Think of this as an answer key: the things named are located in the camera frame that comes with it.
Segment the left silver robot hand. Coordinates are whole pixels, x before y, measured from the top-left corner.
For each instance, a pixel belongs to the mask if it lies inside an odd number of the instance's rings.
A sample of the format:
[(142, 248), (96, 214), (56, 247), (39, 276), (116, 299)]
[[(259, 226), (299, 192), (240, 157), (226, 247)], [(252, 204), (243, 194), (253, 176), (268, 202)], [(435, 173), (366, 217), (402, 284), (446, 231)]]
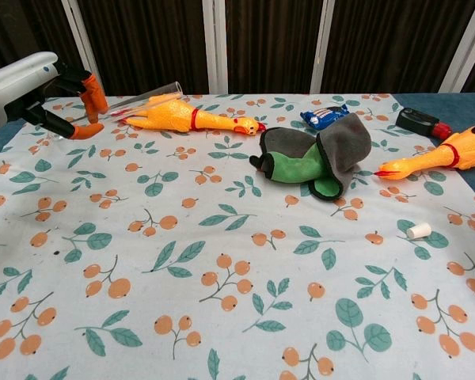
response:
[[(50, 85), (81, 98), (87, 126), (73, 125), (43, 108), (45, 89)], [(37, 52), (0, 69), (0, 127), (23, 119), (65, 139), (90, 139), (104, 129), (98, 116), (107, 111), (105, 94), (96, 76), (67, 66), (54, 52)]]

